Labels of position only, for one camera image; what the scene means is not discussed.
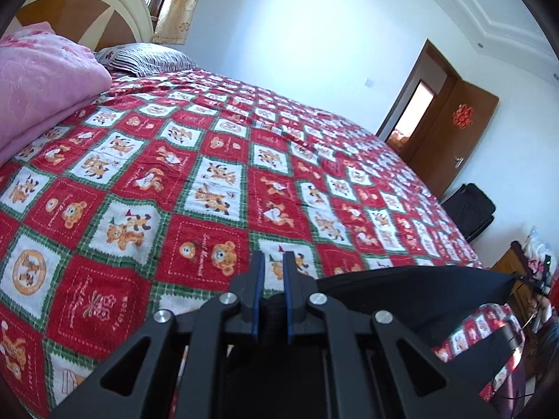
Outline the black pants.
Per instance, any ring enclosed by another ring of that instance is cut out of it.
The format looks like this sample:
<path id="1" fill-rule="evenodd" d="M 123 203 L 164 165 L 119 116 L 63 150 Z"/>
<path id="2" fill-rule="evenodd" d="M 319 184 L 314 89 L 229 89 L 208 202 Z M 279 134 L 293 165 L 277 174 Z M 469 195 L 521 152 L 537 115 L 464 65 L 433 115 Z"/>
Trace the black pants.
<path id="1" fill-rule="evenodd" d="M 405 266 L 336 274 L 317 280 L 317 289 L 350 311 L 392 313 L 488 399 L 496 377 L 514 367 L 504 334 L 516 326 L 506 307 L 514 284 L 495 271 Z"/>

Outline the clutter on dresser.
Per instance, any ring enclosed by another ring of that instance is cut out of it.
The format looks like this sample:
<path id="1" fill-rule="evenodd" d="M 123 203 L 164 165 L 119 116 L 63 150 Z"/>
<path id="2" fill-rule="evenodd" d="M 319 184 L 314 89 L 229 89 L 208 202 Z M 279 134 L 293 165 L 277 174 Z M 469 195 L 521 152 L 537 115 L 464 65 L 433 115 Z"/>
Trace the clutter on dresser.
<path id="1" fill-rule="evenodd" d="M 534 275 L 539 275 L 544 272 L 545 260 L 550 258 L 550 274 L 554 275 L 557 268 L 557 256 L 551 248 L 550 243 L 546 242 L 540 236 L 536 226 L 531 227 L 526 241 L 522 247 L 522 251 L 528 260 L 528 267 Z"/>

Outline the wooden dresser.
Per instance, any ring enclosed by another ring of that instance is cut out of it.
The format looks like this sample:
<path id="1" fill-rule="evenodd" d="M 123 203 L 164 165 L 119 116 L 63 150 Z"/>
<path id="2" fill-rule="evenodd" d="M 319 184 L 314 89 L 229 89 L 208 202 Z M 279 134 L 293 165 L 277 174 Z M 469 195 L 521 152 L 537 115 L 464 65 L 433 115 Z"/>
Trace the wooden dresser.
<path id="1" fill-rule="evenodd" d="M 524 255 L 520 243 L 516 240 L 510 244 L 504 255 L 492 265 L 491 270 L 507 274 L 517 274 L 519 276 L 529 276 L 532 274 L 528 258 Z M 530 286 L 521 281 L 515 281 L 508 304 L 522 325 L 527 323 L 530 317 L 531 294 L 532 288 Z"/>

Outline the black suitcase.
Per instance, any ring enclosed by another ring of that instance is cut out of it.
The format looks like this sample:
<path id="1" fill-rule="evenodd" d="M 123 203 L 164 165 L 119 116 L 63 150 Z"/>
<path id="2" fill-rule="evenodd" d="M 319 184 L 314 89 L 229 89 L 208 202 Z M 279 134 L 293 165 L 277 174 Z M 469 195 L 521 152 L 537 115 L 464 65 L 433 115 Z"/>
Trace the black suitcase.
<path id="1" fill-rule="evenodd" d="M 478 238 L 495 220 L 495 203 L 472 183 L 463 184 L 442 202 L 442 208 L 468 243 Z"/>

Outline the red patchwork bedspread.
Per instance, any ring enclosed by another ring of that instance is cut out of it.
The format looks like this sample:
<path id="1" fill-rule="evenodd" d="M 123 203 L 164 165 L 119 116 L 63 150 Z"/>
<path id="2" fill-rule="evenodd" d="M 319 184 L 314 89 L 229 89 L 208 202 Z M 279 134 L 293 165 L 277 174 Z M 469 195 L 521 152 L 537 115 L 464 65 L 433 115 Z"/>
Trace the red patchwork bedspread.
<path id="1" fill-rule="evenodd" d="M 318 290 L 288 343 L 282 261 L 302 274 L 481 269 L 419 177 L 341 116 L 201 69 L 112 84 L 1 164 L 1 379 L 28 418 L 493 418 L 392 313 Z M 261 251 L 258 338 L 229 326 Z"/>

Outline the brown wooden door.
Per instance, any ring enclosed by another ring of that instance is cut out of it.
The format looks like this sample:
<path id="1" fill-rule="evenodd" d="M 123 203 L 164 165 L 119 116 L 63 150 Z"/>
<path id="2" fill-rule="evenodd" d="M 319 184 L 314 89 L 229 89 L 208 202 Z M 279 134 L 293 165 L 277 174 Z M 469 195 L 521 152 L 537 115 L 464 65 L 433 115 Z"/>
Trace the brown wooden door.
<path id="1" fill-rule="evenodd" d="M 494 115 L 499 98 L 472 83 L 459 80 L 438 112 L 431 129 L 409 161 L 429 191 L 441 198 L 478 145 Z M 474 109 L 473 124 L 461 130 L 452 122 L 459 104 Z"/>

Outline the red door decoration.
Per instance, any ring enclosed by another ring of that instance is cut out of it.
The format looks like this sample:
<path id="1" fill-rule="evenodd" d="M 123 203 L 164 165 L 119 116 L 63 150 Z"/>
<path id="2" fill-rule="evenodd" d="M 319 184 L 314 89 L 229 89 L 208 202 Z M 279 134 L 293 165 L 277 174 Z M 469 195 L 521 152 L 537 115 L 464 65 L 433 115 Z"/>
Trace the red door decoration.
<path id="1" fill-rule="evenodd" d="M 472 116 L 474 109 L 467 104 L 459 104 L 459 107 L 453 112 L 452 122 L 459 129 L 464 130 L 473 124 Z"/>

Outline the striped pillow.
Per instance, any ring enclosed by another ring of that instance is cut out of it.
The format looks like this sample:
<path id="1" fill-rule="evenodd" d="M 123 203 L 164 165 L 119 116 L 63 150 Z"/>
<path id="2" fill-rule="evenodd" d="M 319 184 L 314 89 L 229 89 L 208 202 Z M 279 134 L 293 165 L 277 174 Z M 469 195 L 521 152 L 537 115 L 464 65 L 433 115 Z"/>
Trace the striped pillow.
<path id="1" fill-rule="evenodd" d="M 109 70 L 135 77 L 192 70 L 196 63 L 185 53 L 160 44 L 132 43 L 102 48 L 96 60 Z"/>

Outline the beige patterned curtain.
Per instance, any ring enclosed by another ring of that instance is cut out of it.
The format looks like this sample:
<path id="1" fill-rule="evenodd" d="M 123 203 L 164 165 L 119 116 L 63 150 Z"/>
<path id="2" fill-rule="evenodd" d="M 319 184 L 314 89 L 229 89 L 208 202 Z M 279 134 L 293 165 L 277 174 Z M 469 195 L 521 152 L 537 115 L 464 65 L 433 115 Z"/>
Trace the beige patterned curtain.
<path id="1" fill-rule="evenodd" d="M 163 0 L 153 32 L 153 42 L 156 44 L 185 44 L 198 1 Z"/>

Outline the pink folded quilt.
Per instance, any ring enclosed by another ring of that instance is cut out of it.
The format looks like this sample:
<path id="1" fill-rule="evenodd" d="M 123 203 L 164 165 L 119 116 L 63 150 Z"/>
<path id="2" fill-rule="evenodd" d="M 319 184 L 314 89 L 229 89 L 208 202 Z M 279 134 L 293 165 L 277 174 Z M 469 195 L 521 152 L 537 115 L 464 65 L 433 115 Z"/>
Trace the pink folded quilt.
<path id="1" fill-rule="evenodd" d="M 86 46 L 47 22 L 1 39 L 1 162 L 108 91 L 112 78 Z"/>

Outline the cream wooden headboard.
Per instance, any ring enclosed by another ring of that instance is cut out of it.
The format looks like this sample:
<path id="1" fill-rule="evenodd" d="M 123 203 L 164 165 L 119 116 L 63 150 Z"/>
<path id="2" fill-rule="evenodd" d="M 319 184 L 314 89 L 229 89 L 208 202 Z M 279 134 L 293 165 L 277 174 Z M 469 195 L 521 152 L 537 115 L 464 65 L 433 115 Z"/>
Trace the cream wooden headboard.
<path id="1" fill-rule="evenodd" d="M 145 0 L 26 0 L 8 17 L 3 32 L 41 22 L 93 51 L 153 40 L 153 22 Z"/>

